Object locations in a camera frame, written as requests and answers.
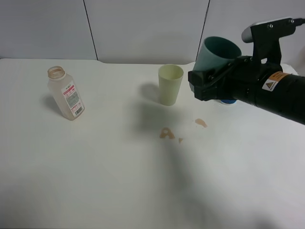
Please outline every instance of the white wall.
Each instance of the white wall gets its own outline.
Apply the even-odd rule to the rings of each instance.
[[[82,0],[1,0],[0,58],[96,59]]]
[[[241,34],[245,28],[257,21],[291,16],[305,17],[304,0],[211,0],[203,39],[222,36],[236,43],[243,55],[252,55],[253,44],[243,43]],[[282,60],[290,61],[305,47],[305,26],[280,39]]]
[[[208,0],[86,0],[102,62],[189,63],[196,59]]]

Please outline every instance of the yellow warning sticker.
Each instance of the yellow warning sticker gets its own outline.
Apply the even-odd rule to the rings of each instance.
[[[272,92],[275,86],[282,80],[285,76],[289,74],[283,72],[276,72],[269,76],[266,82],[263,84],[262,89]]]

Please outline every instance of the table surface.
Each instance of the table surface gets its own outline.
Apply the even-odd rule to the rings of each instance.
[[[72,122],[47,88],[55,65],[85,104]],[[159,67],[0,60],[1,227],[304,228],[305,127],[196,100],[193,63],[177,103],[160,105]]]

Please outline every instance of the brown liquid spill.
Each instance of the brown liquid spill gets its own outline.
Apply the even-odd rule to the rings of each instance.
[[[202,125],[204,128],[207,128],[207,127],[208,127],[208,125],[204,122],[204,120],[202,120],[202,119],[200,119],[200,118],[197,118],[197,119],[195,120],[195,122],[196,122],[197,124],[199,124],[199,125]]]
[[[160,134],[160,138],[165,138],[166,136],[169,137],[169,139],[174,139],[175,135],[171,132],[171,130],[167,127],[163,128]]]

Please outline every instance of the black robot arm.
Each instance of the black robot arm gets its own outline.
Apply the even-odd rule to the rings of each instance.
[[[243,40],[254,43],[253,57],[239,57],[217,72],[188,72],[195,98],[241,100],[305,124],[305,77],[283,73],[279,45],[279,38],[303,23],[304,19],[285,18],[247,28]]]

